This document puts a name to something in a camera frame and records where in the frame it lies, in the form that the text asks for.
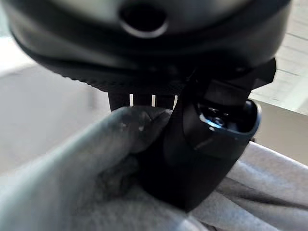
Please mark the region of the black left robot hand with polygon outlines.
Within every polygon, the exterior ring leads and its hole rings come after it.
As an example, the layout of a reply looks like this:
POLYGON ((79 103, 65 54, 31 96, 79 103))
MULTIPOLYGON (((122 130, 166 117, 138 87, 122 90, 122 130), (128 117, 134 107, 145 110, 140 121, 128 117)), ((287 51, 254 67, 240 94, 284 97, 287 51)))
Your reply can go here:
POLYGON ((107 92, 112 110, 172 108, 139 179, 191 211, 222 182, 261 121, 290 0, 3 0, 19 47, 43 67, 107 92))

